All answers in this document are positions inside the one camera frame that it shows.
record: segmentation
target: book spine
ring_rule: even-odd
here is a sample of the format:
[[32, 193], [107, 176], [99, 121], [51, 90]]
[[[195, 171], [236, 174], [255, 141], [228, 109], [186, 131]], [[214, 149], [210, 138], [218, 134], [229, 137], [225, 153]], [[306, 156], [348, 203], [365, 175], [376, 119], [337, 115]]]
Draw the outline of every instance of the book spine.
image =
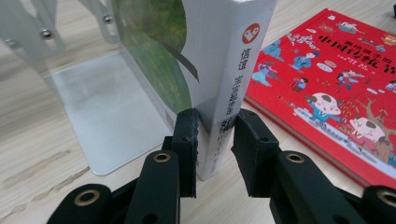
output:
[[197, 174], [205, 180], [220, 168], [234, 120], [261, 50], [275, 0], [203, 1], [196, 107], [202, 122]]

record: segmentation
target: screw hole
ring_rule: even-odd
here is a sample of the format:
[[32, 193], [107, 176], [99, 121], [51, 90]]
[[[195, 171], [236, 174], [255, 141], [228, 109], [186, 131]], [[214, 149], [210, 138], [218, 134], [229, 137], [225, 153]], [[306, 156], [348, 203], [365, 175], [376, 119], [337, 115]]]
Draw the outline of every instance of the screw hole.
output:
[[166, 162], [166, 161], [169, 161], [170, 159], [171, 159], [171, 156], [167, 153], [159, 153], [154, 156], [154, 160], [156, 162]]
[[390, 206], [396, 207], [396, 194], [395, 193], [381, 189], [378, 191], [378, 193], [376, 195], [382, 202], [387, 203]]
[[103, 17], [103, 21], [105, 22], [105, 24], [111, 24], [111, 22], [113, 22], [113, 18], [110, 15], [105, 15]]
[[190, 142], [190, 138], [186, 136], [184, 136], [181, 140], [183, 140], [183, 142]]
[[94, 203], [100, 196], [100, 192], [96, 189], [87, 189], [82, 191], [76, 198], [75, 204], [78, 206], [87, 206]]
[[288, 154], [286, 156], [286, 158], [288, 158], [289, 161], [296, 162], [296, 163], [304, 162], [304, 158], [303, 157], [301, 157], [301, 156], [299, 156], [297, 154], [293, 154], [293, 153]]
[[52, 31], [48, 30], [48, 29], [44, 29], [40, 32], [41, 36], [45, 39], [45, 40], [51, 40], [52, 39]]

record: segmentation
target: book cover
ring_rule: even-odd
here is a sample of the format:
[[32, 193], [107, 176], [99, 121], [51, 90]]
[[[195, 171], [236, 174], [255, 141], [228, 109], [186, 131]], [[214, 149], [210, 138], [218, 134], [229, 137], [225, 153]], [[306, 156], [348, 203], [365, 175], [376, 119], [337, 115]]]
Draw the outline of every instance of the book cover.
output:
[[219, 169], [275, 2], [112, 1], [120, 41], [170, 129], [198, 109], [201, 179]]
[[260, 52], [246, 101], [363, 186], [396, 188], [395, 45], [324, 9]]

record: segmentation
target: cartoon character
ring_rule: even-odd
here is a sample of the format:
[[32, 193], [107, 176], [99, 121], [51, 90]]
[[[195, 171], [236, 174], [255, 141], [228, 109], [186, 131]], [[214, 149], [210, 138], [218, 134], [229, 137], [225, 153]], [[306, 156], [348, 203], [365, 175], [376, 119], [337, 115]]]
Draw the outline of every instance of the cartoon character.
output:
[[349, 22], [344, 21], [344, 22], [338, 23], [337, 25], [340, 30], [347, 32], [347, 33], [356, 34], [357, 32], [360, 32], [358, 30], [358, 28], [356, 28], [356, 23], [349, 23]]
[[264, 51], [265, 54], [271, 55], [274, 58], [280, 60], [281, 62], [284, 62], [285, 60], [283, 60], [280, 57], [281, 48], [279, 47], [279, 44], [280, 44], [280, 39], [276, 40], [274, 43], [272, 43], [262, 51]]
[[300, 56], [294, 58], [294, 65], [292, 66], [294, 69], [300, 71], [303, 67], [311, 66], [311, 59], [318, 57], [320, 54], [317, 51], [309, 52], [305, 56]]
[[323, 125], [327, 119], [334, 119], [338, 122], [344, 121], [344, 119], [336, 116], [341, 114], [341, 110], [338, 108], [340, 102], [329, 94], [317, 92], [312, 96], [305, 96], [305, 99], [314, 108], [311, 120], [317, 119], [320, 125]]
[[291, 88], [294, 90], [294, 91], [302, 91], [303, 89], [305, 89], [305, 87], [306, 87], [306, 83], [308, 83], [308, 78], [306, 78], [306, 77], [302, 77], [302, 78], [300, 78], [300, 79], [298, 79], [298, 78], [295, 78], [294, 80], [293, 80], [293, 82], [291, 83]]
[[352, 89], [352, 83], [357, 83], [359, 82], [353, 77], [364, 77], [364, 75], [356, 73], [352, 70], [348, 70], [345, 72], [342, 72], [338, 74], [337, 79], [338, 79], [338, 85], [345, 85], [347, 90]]
[[387, 86], [385, 86], [385, 89], [389, 90], [389, 91], [393, 91], [394, 93], [396, 93], [396, 80], [392, 80], [388, 83]]
[[274, 63], [272, 62], [265, 62], [265, 63], [260, 63], [258, 68], [259, 71], [256, 73], [253, 73], [251, 78], [254, 80], [254, 82], [260, 82], [264, 86], [271, 86], [271, 83], [269, 83], [266, 78], [274, 78], [276, 80], [280, 80], [280, 78], [276, 75], [277, 71], [272, 68], [272, 65]]
[[360, 149], [367, 146], [376, 151], [375, 143], [385, 138], [384, 131], [367, 118], [351, 119], [346, 128], [351, 131], [348, 139], [358, 144]]

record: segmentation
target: cartoon illustration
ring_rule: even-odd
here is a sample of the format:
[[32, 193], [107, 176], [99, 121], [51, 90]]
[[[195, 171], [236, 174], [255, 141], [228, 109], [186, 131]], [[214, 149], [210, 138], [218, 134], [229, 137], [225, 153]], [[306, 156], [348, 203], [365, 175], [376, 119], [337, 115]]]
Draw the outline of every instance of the cartoon illustration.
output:
[[276, 80], [280, 81], [280, 78], [276, 75], [277, 71], [272, 68], [272, 65], [274, 63], [272, 62], [265, 62], [265, 63], [260, 63], [258, 68], [259, 71], [256, 73], [253, 73], [251, 78], [254, 80], [253, 83], [261, 83], [264, 86], [271, 86], [271, 83], [269, 83], [266, 78], [274, 78]]
[[318, 57], [320, 54], [317, 51], [309, 52], [305, 56], [294, 58], [294, 65], [292, 66], [297, 71], [301, 72], [303, 67], [311, 66], [311, 59]]
[[395, 46], [396, 45], [396, 36], [387, 35], [385, 38], [381, 38], [384, 41], [384, 44]]
[[394, 93], [396, 93], [396, 80], [392, 80], [388, 83], [387, 86], [385, 86], [385, 89], [389, 90], [389, 91], [393, 91]]
[[341, 114], [341, 110], [338, 108], [341, 102], [337, 101], [329, 94], [317, 92], [312, 96], [305, 96], [305, 99], [308, 104], [314, 108], [314, 112], [310, 119], [318, 119], [320, 125], [323, 125], [327, 119], [334, 119], [338, 122], [344, 120], [336, 116]]
[[338, 74], [338, 76], [337, 76], [338, 83], [337, 84], [346, 86], [346, 89], [350, 91], [352, 89], [352, 83], [359, 82], [358, 80], [356, 80], [353, 77], [364, 77], [364, 75], [356, 73], [352, 70], [348, 70], [348, 71]]
[[357, 143], [361, 150], [371, 151], [379, 160], [396, 168], [395, 158], [391, 156], [395, 153], [394, 145], [390, 141], [390, 137], [396, 134], [396, 129], [388, 126], [389, 122], [393, 122], [393, 119], [388, 117], [388, 111], [383, 106], [374, 106], [375, 102], [378, 101], [367, 97], [363, 99], [354, 97], [344, 101], [340, 107], [346, 112], [346, 116], [350, 116], [352, 111], [358, 113], [365, 111], [365, 114], [355, 115], [355, 118], [351, 119], [344, 127], [340, 127], [340, 130], [347, 134], [349, 139], [354, 140], [353, 142]]
[[274, 58], [280, 60], [281, 62], [284, 62], [285, 60], [283, 60], [280, 57], [280, 39], [276, 40], [274, 43], [272, 43], [271, 45], [269, 45], [268, 47], [266, 47], [265, 49], [263, 49], [262, 51], [264, 51], [265, 54], [271, 55]]
[[355, 142], [360, 149], [367, 146], [375, 152], [375, 144], [385, 138], [384, 131], [367, 118], [351, 119], [346, 128], [350, 131], [348, 140]]
[[327, 25], [326, 23], [322, 23], [318, 28], [326, 33], [329, 33], [330, 35], [334, 34], [334, 28]]
[[356, 28], [357, 24], [356, 23], [349, 23], [349, 22], [341, 22], [338, 23], [338, 28], [344, 32], [351, 33], [351, 34], [356, 34], [357, 32], [362, 33], [361, 31]]
[[291, 88], [294, 91], [302, 91], [303, 89], [305, 89], [306, 83], [308, 83], [308, 81], [309, 80], [306, 77], [301, 77], [300, 79], [299, 78], [295, 78], [293, 80], [293, 82], [291, 83]]

